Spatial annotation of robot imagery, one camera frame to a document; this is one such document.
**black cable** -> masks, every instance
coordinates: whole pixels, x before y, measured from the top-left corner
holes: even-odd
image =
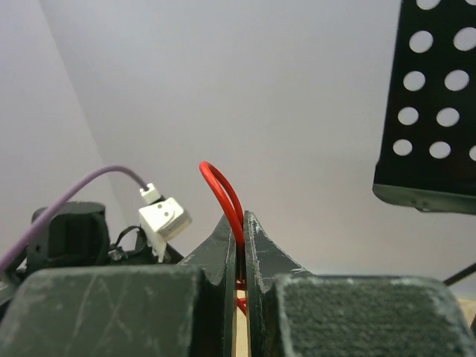
[[[476,272],[476,263],[471,264],[469,267],[464,268],[458,273],[450,276],[448,279],[444,280],[443,283],[446,286],[454,285],[475,272]]]
[[[109,247],[109,251],[115,250],[119,246],[120,241],[128,233],[132,232],[135,229],[137,229],[137,231],[138,231],[137,232],[137,239],[142,240],[143,245],[140,249],[136,249],[134,251],[126,251],[126,253],[127,253],[128,257],[134,257],[134,256],[139,255],[140,253],[142,253],[142,251],[147,247],[147,236],[146,236],[146,232],[144,231],[144,229],[139,225],[131,225],[131,226],[127,227],[126,229],[124,229],[122,232],[120,232],[119,235],[118,235],[118,239],[116,240],[116,243],[111,244],[111,246]]]

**black plastic part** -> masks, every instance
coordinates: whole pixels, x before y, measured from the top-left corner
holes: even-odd
[[[237,328],[237,254],[234,235],[223,216],[213,233],[179,266],[198,266],[205,273],[197,309],[203,329],[193,336],[198,356],[234,356]]]
[[[46,208],[33,214],[34,221]],[[106,263],[106,208],[96,202],[66,202],[29,243],[27,275],[44,268]]]
[[[476,356],[457,301],[436,280],[282,276],[273,295],[282,349],[267,356]]]
[[[476,161],[469,155],[476,145],[476,48],[460,51],[454,45],[458,31],[476,28],[476,6],[465,0],[441,0],[423,10],[417,3],[402,2],[373,192],[387,203],[421,211],[476,214]],[[409,42],[422,30],[432,35],[433,42],[427,51],[417,53]],[[445,85],[446,76],[455,70],[469,75],[467,86],[459,91]],[[420,90],[407,90],[403,84],[412,71],[425,76]],[[406,107],[418,111],[418,120],[411,125],[399,121],[399,112]],[[438,123],[437,115],[445,108],[458,111],[455,125]],[[400,140],[411,143],[408,155],[394,151],[393,145]],[[450,146],[447,157],[430,154],[437,142]]]
[[[277,305],[271,291],[273,279],[284,273],[311,274],[268,238],[252,212],[245,212],[244,232],[249,354],[253,357],[281,356],[283,345],[276,319]]]
[[[200,356],[203,278],[192,266],[38,271],[7,311],[0,356]]]

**white wall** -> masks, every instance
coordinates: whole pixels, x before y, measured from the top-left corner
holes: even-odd
[[[314,271],[444,278],[474,260],[474,217],[371,192],[399,0],[41,3],[103,159],[193,214],[182,252],[221,214],[197,169],[209,160]],[[131,222],[134,193],[112,183]],[[458,292],[476,298],[475,281]]]
[[[3,254],[37,208],[103,161],[37,1],[0,1],[0,54]],[[77,198],[107,205],[112,234],[125,225],[107,178]]]

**red cable loop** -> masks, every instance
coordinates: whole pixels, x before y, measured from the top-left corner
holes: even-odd
[[[226,218],[230,223],[231,231],[233,232],[237,243],[237,258],[239,261],[240,274],[242,274],[245,267],[245,235],[243,233],[243,221],[245,218],[241,203],[239,203],[238,196],[230,182],[228,182],[226,177],[224,177],[216,167],[209,162],[203,161],[200,163],[199,168],[205,181],[208,183],[208,186],[210,186],[216,199],[218,199],[220,206],[222,206],[223,212],[225,212]],[[237,289],[246,289],[243,277],[240,277],[240,282],[237,283]],[[243,314],[246,315],[246,299],[237,299],[237,306]]]

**white connector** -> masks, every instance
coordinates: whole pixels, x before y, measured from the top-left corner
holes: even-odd
[[[146,204],[151,205],[153,202],[156,202],[161,198],[161,194],[157,191],[154,184],[148,184],[147,187],[149,188],[147,191],[141,188],[140,192],[142,199],[146,202]]]
[[[162,202],[156,202],[161,195],[153,184],[148,184],[147,187],[155,192],[149,193],[149,191],[141,190],[141,195],[148,205],[139,210],[139,219],[141,227],[146,233],[147,242],[152,247],[152,252],[158,256],[158,261],[162,263],[167,242],[188,227],[192,219],[188,212],[172,197]]]

